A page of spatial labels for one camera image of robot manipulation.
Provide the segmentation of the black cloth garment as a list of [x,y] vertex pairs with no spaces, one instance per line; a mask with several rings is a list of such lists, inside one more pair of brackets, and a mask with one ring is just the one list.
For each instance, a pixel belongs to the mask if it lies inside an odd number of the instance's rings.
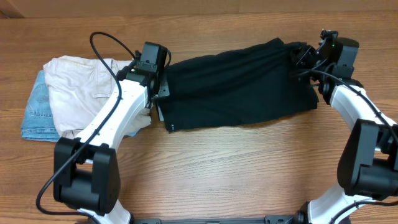
[[159,100],[169,132],[237,126],[314,110],[314,89],[289,77],[290,54],[304,44],[265,44],[175,63],[165,70],[169,96]]

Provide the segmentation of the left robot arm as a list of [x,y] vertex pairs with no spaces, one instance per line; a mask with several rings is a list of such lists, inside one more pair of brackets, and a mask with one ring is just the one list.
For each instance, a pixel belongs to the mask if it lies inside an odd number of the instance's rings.
[[162,73],[170,51],[146,42],[135,60],[118,73],[118,85],[94,120],[75,139],[55,146],[53,197],[94,223],[134,223],[119,201],[117,150],[139,113],[168,91]]

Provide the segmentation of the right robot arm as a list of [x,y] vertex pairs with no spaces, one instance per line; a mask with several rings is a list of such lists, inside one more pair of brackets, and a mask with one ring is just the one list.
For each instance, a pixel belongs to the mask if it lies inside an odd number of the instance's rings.
[[296,69],[289,76],[317,85],[351,134],[338,163],[337,183],[304,203],[289,223],[349,223],[349,216],[365,205],[397,205],[385,201],[397,196],[397,123],[352,77],[358,41],[339,37],[336,30],[323,30],[320,38],[317,49],[308,45],[293,55]]

